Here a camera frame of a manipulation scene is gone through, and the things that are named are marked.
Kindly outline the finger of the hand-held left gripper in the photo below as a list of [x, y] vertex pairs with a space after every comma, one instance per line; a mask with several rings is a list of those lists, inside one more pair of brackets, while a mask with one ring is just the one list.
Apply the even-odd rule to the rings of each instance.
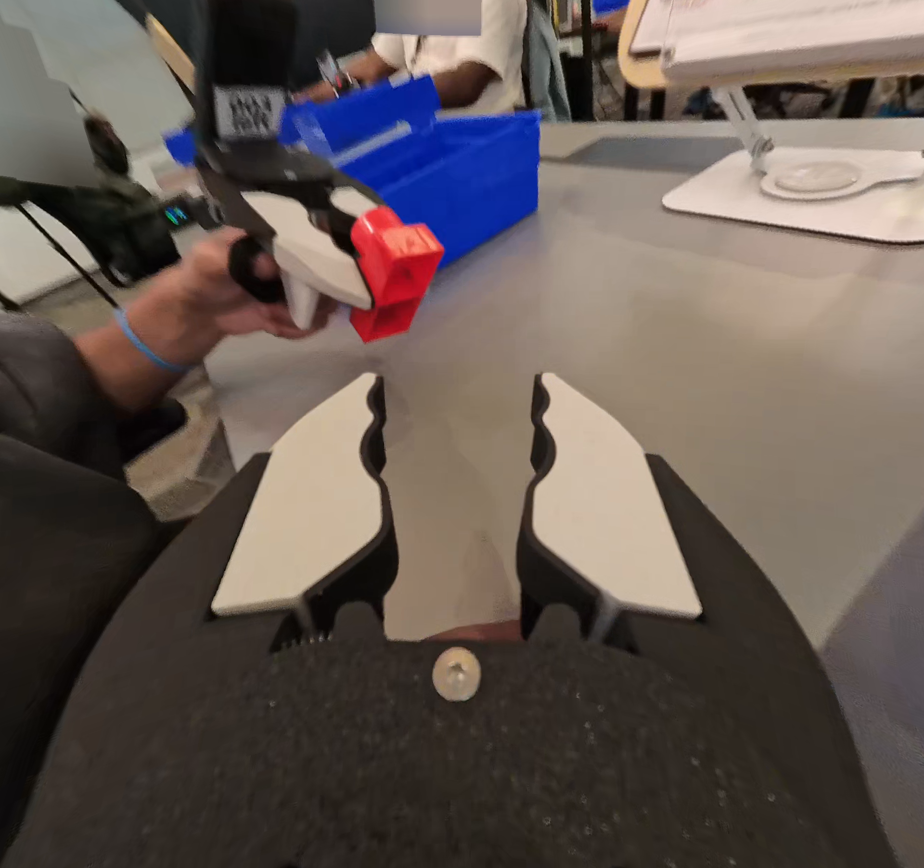
[[357, 188], [335, 188], [328, 195], [325, 207], [308, 211], [308, 221], [329, 236], [338, 249], [357, 258], [352, 228], [363, 215], [382, 206], [382, 199], [375, 193], [369, 196]]
[[269, 192], [245, 192], [242, 198], [271, 230], [271, 254], [299, 329], [310, 328], [321, 297], [361, 311], [374, 308], [357, 260], [311, 222], [300, 201]]

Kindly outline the blue wristband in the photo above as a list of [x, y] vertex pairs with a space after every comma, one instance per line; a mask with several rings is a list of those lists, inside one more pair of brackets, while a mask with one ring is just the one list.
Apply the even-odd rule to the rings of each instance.
[[141, 338], [135, 333], [133, 328], [130, 325], [128, 314], [122, 308], [117, 308], [114, 311], [115, 323], [121, 331], [124, 338], [130, 343], [133, 348], [141, 354], [150, 364], [156, 366], [156, 368], [168, 372], [173, 375], [186, 375], [191, 372], [194, 368], [193, 365], [186, 364], [177, 364], [164, 359], [155, 351], [153, 351]]

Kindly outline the person's left forearm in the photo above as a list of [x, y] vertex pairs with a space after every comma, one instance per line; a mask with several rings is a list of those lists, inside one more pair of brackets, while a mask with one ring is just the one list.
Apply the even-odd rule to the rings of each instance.
[[153, 360], [116, 320], [80, 335], [74, 344], [98, 389], [122, 412], [154, 407], [186, 374]]

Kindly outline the dark grey desk mat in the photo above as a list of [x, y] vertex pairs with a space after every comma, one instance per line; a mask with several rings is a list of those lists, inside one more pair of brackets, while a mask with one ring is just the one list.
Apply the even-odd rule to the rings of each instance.
[[730, 137], [607, 137], [542, 160], [584, 168], [697, 174], [742, 148]]

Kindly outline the grey desk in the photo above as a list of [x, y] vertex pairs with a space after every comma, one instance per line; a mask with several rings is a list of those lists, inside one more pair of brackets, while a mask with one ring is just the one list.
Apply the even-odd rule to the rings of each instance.
[[[544, 127], [541, 154], [718, 124]], [[400, 569], [387, 633], [514, 617], [533, 377], [660, 455], [822, 652], [901, 862], [922, 866], [922, 247], [666, 212], [688, 174], [541, 162], [535, 215], [440, 273], [411, 330], [343, 319], [206, 363], [236, 467], [385, 377]]]

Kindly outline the blue denim jacket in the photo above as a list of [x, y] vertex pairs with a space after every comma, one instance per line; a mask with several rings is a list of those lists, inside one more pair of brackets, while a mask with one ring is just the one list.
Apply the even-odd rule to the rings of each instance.
[[550, 123], [572, 121], [558, 37], [546, 0], [526, 0], [521, 61], [523, 106]]

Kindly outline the red two-stud toy block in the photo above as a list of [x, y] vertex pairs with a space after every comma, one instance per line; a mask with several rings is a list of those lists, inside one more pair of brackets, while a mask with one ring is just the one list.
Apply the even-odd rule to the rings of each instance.
[[407, 332], [422, 304], [444, 247], [424, 224], [406, 224], [390, 208], [361, 215], [350, 231], [372, 307], [353, 306], [350, 322], [366, 343]]

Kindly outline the person's grey sweatshirt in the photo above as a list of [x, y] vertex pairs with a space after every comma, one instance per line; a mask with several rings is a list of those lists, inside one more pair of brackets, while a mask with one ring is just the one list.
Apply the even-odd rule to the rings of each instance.
[[2, 854], [88, 655], [179, 531], [125, 467], [186, 420], [176, 400], [119, 409], [67, 335], [2, 313]]

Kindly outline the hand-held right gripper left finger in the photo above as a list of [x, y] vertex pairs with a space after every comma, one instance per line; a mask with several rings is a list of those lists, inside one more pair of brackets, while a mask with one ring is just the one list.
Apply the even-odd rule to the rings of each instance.
[[386, 464], [385, 380], [363, 374], [273, 445], [212, 600], [218, 618], [283, 612], [312, 637], [340, 609], [379, 624], [398, 574]]

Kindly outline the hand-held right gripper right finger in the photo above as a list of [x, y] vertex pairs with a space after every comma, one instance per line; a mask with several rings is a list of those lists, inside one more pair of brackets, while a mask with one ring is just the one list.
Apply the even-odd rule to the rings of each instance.
[[556, 374], [534, 378], [532, 478], [515, 548], [521, 632], [564, 606], [603, 643], [636, 613], [692, 622], [702, 602], [649, 457], [611, 414]]

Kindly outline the person's left hand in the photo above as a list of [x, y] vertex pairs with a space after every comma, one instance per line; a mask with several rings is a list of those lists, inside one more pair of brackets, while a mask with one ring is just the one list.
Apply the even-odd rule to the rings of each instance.
[[321, 297], [310, 328], [301, 330], [285, 302], [261, 302], [235, 281], [232, 252], [246, 240], [241, 229], [216, 230], [158, 275], [125, 309], [141, 340], [172, 363], [195, 366], [228, 337], [265, 333], [300, 340], [325, 328], [338, 307], [334, 300]]

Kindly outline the blue plastic bin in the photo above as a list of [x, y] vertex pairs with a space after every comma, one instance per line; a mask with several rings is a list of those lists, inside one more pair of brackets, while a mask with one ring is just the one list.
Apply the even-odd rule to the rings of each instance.
[[453, 265], [536, 212], [541, 116], [435, 117], [345, 151], [335, 164], [407, 224], [425, 224]]

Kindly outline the cluster of blue bins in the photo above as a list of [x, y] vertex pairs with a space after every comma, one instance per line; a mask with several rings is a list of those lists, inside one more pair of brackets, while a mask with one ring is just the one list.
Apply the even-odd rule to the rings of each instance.
[[426, 128], [441, 108], [429, 76], [381, 82], [350, 91], [327, 103], [290, 104], [283, 112], [277, 141], [303, 146], [327, 158], [352, 152], [406, 124]]

